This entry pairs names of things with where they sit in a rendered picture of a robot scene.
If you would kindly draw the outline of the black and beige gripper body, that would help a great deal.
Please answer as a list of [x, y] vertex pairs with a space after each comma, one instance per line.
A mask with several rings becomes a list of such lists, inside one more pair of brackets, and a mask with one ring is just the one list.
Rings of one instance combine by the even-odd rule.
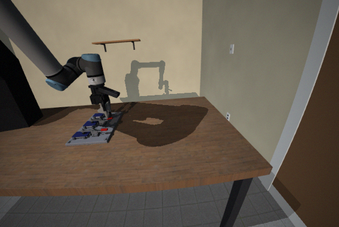
[[90, 100], [92, 104], [99, 104], [102, 101], [102, 98], [104, 99], [104, 102], [106, 103], [109, 100], [109, 95], [104, 94], [102, 92], [99, 92], [99, 88], [101, 86], [104, 86], [105, 84], [99, 84], [99, 85], [89, 85], [88, 88], [91, 88], [91, 96], [90, 96]]

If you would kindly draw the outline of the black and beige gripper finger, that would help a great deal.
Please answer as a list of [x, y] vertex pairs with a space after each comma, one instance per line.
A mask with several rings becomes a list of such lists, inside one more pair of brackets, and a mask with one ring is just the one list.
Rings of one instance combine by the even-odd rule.
[[111, 103], [110, 103], [110, 98], [109, 100], [106, 102], [107, 105], [107, 110], [109, 111], [109, 115], [111, 115]]
[[100, 104], [100, 109], [98, 109], [97, 111], [98, 111], [98, 113], [105, 114], [106, 118], [108, 119], [109, 114], [108, 114], [108, 110], [107, 110], [107, 105], [105, 104], [103, 98], [102, 98], [101, 101], [102, 101], [102, 102], [101, 102], [101, 104]]

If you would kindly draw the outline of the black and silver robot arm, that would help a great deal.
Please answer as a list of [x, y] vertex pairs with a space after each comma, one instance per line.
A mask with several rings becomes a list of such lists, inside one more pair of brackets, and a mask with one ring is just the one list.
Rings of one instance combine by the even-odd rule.
[[58, 91], [86, 72], [90, 85], [106, 82], [99, 54], [72, 57], [62, 66], [11, 0], [0, 0], [0, 29], [43, 72], [46, 83]]

